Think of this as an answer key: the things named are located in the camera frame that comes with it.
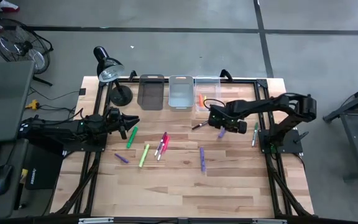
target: lamp base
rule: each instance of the lamp base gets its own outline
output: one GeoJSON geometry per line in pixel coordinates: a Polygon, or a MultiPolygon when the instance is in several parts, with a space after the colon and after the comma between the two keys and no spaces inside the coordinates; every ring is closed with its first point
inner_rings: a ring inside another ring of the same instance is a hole
{"type": "Polygon", "coordinates": [[[125,106],[128,105],[134,95],[132,94],[131,89],[128,86],[119,87],[121,90],[118,90],[117,87],[114,87],[110,92],[110,100],[116,106],[125,106]]]}

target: fan blade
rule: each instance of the fan blade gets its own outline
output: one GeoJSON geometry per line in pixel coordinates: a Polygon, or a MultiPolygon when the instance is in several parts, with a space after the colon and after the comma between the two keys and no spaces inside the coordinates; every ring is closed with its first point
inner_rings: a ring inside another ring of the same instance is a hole
{"type": "Polygon", "coordinates": [[[34,49],[29,50],[31,60],[35,62],[35,69],[41,70],[45,66],[45,59],[42,54],[34,49]]]}
{"type": "Polygon", "coordinates": [[[25,42],[25,41],[29,40],[29,34],[20,26],[16,26],[16,37],[21,42],[25,42]]]}
{"type": "Polygon", "coordinates": [[[13,44],[5,37],[0,37],[0,43],[7,51],[9,51],[11,53],[20,54],[20,52],[21,52],[16,44],[13,44]]]}

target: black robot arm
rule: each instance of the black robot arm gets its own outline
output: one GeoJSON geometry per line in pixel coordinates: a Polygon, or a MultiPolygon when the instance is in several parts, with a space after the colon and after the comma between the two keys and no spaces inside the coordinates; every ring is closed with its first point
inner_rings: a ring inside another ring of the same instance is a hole
{"type": "Polygon", "coordinates": [[[270,128],[270,142],[276,146],[283,145],[286,133],[301,122],[316,119],[316,100],[308,96],[284,93],[267,100],[234,100],[225,106],[211,105],[208,124],[226,131],[245,134],[247,123],[242,119],[250,114],[271,111],[283,111],[288,114],[281,123],[270,128]]]}
{"type": "Polygon", "coordinates": [[[124,115],[118,108],[111,107],[103,116],[93,114],[74,121],[29,118],[22,122],[19,136],[57,154],[62,150],[96,152],[104,150],[108,133],[119,131],[121,138],[126,139],[126,131],[138,122],[138,116],[124,115]]]}

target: electric fan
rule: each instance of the electric fan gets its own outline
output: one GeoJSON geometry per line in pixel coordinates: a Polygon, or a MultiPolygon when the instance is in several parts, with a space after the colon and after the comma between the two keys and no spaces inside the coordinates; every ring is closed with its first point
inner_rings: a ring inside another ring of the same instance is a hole
{"type": "MultiPolygon", "coordinates": [[[[36,34],[25,24],[13,19],[0,19],[0,56],[7,62],[32,60],[35,63],[34,73],[45,72],[50,64],[49,52],[52,44],[36,34]]],[[[38,82],[52,86],[51,83],[33,78],[38,82]]]]}

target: lamp shade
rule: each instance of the lamp shade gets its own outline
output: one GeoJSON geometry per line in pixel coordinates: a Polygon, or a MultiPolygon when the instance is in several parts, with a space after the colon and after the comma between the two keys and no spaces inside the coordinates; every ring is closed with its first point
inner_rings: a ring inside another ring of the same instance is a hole
{"type": "Polygon", "coordinates": [[[93,55],[98,60],[98,78],[101,82],[111,82],[124,73],[124,66],[118,60],[109,57],[103,47],[95,47],[93,55]]]}

